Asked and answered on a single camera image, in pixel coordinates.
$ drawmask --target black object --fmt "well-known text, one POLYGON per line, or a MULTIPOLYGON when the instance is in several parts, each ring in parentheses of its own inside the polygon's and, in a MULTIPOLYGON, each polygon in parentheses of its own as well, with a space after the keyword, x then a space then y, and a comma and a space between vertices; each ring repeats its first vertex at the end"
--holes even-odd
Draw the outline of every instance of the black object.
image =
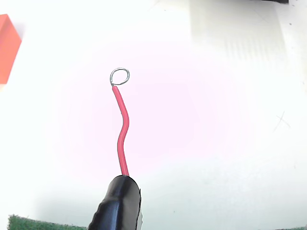
POLYGON ((282 3, 282 4, 289 4, 289 0, 264 0, 264 1, 275 1, 275 2, 282 3))
POLYGON ((141 211, 141 191, 129 176, 110 183, 88 230, 136 230, 141 211))

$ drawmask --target green felt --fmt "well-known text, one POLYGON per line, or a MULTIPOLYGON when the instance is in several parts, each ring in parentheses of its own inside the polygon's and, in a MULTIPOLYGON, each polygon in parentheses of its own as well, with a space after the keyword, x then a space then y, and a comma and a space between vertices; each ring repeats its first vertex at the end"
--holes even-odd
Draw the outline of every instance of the green felt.
MULTIPOLYGON (((47 223, 13 215, 9 218, 8 230, 86 230, 86 228, 47 223)), ((305 230, 305 228, 294 228, 291 230, 305 230)))

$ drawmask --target orange block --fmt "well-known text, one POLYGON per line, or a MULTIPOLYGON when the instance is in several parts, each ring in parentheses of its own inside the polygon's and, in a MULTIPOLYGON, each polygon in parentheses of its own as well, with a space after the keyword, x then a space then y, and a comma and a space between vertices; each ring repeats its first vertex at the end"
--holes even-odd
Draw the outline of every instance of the orange block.
POLYGON ((21 39, 7 14, 0 15, 0 84, 6 84, 21 39))

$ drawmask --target red wire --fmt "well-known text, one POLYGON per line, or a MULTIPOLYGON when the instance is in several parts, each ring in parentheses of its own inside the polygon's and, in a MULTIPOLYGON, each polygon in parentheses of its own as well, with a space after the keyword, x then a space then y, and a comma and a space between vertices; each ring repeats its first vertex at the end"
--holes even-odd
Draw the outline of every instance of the red wire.
POLYGON ((119 105, 121 115, 123 116, 123 127, 121 128, 121 131, 118 137, 118 141, 117 141, 118 159, 119 159, 121 173, 123 175, 129 176, 128 167, 127 167, 126 158, 125 158, 125 152, 124 152, 124 141, 125 141, 125 137, 126 137, 128 128, 129 128, 129 116, 128 116, 128 112, 125 107, 123 98, 121 97, 117 86, 113 85, 112 90, 116 97, 117 103, 119 105))

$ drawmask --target wire loop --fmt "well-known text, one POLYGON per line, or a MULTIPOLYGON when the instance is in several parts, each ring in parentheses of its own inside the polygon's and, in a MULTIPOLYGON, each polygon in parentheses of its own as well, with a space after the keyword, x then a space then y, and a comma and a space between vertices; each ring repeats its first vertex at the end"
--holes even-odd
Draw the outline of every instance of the wire loop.
POLYGON ((111 83, 112 86, 113 86, 113 85, 122 85, 122 84, 125 84, 125 83, 129 80, 129 78, 130 78, 129 70, 127 70, 127 69, 125 69, 125 68, 117 68, 117 69, 113 70, 112 73, 111 73, 111 75, 110 75, 110 83, 111 83), (126 77, 126 79, 125 79, 123 82, 121 82, 121 83, 113 83, 113 75, 114 75, 114 73, 115 73, 116 71, 119 71, 119 70, 125 71, 125 72, 127 73, 127 77, 126 77))

